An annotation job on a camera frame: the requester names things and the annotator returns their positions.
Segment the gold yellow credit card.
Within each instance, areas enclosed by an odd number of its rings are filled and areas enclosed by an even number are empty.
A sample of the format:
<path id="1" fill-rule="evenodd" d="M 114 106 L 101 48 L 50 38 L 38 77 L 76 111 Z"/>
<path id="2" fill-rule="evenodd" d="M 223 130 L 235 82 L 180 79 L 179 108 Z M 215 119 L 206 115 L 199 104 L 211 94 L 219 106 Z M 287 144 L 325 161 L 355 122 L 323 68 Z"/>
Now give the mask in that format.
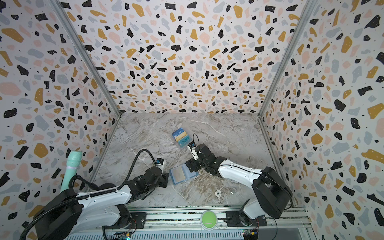
<path id="1" fill-rule="evenodd" d="M 173 169 L 173 177 L 175 184 L 180 183 L 186 179 L 182 166 Z"/>

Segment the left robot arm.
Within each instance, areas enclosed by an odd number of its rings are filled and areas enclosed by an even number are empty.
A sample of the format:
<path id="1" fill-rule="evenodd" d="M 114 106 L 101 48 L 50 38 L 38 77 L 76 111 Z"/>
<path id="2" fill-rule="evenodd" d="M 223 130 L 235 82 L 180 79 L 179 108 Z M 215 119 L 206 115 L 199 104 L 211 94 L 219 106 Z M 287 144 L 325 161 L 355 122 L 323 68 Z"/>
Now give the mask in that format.
<path id="1" fill-rule="evenodd" d="M 159 167 L 146 172 L 122 186 L 110 185 L 90 193 L 67 189 L 44 206 L 25 226 L 20 239 L 27 238 L 32 229 L 39 240 L 63 240 L 67 236 L 96 227 L 123 228 L 132 215 L 126 205 L 145 200 L 156 188 L 166 188 L 169 174 Z"/>

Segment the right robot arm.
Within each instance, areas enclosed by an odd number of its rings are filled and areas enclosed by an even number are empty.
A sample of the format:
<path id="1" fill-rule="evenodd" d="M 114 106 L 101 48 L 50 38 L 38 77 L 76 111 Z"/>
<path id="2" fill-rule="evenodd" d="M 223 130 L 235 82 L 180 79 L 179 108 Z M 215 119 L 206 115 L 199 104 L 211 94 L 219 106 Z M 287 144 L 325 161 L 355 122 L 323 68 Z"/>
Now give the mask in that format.
<path id="1" fill-rule="evenodd" d="M 193 155 L 186 162 L 190 172 L 204 169 L 212 176 L 235 181 L 254 191 L 254 199 L 247 200 L 238 211 L 226 212 L 225 222 L 229 227 L 265 226 L 263 217 L 279 219 L 292 202 L 292 191 L 273 168 L 260 170 L 241 166 L 224 157 L 216 157 L 205 144 L 191 142 L 188 149 Z"/>

